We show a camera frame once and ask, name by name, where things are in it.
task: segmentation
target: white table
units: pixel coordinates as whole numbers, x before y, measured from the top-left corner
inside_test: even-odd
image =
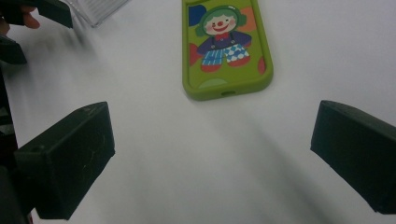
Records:
[[[264,91],[195,102],[181,85],[181,2],[134,0],[97,29],[12,28],[3,66],[20,146],[108,101],[117,154],[68,223],[395,223],[310,151],[320,100],[396,125],[396,2],[261,0]],[[40,220],[36,223],[65,223]]]

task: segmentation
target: phone case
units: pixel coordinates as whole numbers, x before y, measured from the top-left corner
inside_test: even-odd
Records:
[[[195,100],[261,91],[274,68],[257,0],[183,0],[183,87]]]

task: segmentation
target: clown illustration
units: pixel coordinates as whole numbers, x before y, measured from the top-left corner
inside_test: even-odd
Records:
[[[204,72],[219,70],[224,57],[230,66],[242,66],[250,60],[246,47],[251,43],[251,36],[236,31],[246,22],[247,17],[235,7],[215,7],[206,12],[195,30],[198,36],[209,35],[197,49],[203,57]]]

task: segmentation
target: hand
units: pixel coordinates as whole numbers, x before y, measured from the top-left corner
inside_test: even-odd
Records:
[[[40,23],[30,14],[34,10],[35,7],[21,6],[21,12],[23,14],[23,22],[26,27],[29,27],[31,29],[37,29],[38,27],[40,27]],[[3,18],[0,18],[0,35],[6,35],[8,31],[9,31],[9,24],[6,23],[6,21]]]

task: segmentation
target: clown face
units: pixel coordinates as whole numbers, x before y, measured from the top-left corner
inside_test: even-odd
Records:
[[[221,35],[228,33],[236,27],[236,19],[234,16],[213,17],[205,24],[205,31],[209,35]]]

